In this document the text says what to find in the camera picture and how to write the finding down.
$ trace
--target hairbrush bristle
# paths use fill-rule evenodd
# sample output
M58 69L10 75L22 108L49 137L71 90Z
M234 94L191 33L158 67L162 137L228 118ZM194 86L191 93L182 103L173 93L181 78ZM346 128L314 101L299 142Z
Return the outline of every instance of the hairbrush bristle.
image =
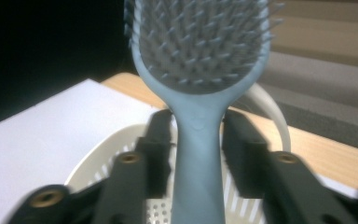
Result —
M270 41L270 1L136 1L138 42L150 74L186 93L226 89L245 77Z

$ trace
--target white sheet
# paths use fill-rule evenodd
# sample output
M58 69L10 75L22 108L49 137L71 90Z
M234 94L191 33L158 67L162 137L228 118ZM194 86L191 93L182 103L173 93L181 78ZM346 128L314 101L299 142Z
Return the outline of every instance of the white sheet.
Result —
M30 191L63 184L106 136L157 109L85 80L0 122L0 223Z

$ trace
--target dark background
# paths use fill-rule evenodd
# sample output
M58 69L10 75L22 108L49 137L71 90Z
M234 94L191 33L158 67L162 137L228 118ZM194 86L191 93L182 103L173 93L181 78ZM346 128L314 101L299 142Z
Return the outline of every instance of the dark background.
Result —
M123 1L0 1L0 121L76 83L134 72Z

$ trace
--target wooden table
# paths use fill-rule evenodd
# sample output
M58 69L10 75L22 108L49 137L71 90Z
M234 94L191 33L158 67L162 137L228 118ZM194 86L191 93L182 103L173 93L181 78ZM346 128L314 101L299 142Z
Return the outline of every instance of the wooden table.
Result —
M121 91L157 108L165 104L132 74L122 73L110 77L103 84ZM281 150L281 138L273 122L241 111L269 140L270 150ZM303 158L311 169L320 174L358 189L358 148L290 127L292 152Z

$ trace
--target white plastic basket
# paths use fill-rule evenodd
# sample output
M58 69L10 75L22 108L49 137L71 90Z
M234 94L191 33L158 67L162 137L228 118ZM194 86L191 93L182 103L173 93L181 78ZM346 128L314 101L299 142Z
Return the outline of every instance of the white plastic basket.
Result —
M96 146L76 166L67 178L65 185L74 191L84 189L109 176L115 156L133 150L136 140L143 136L145 124L132 125L114 133ZM176 143L176 130L172 129L172 141ZM167 195L163 199L147 200L147 224L168 224L171 220L172 187L176 147L172 148L170 165L172 173L168 180ZM262 215L261 201L243 199L235 189L231 174L222 163L222 176L227 224L259 224L265 223Z

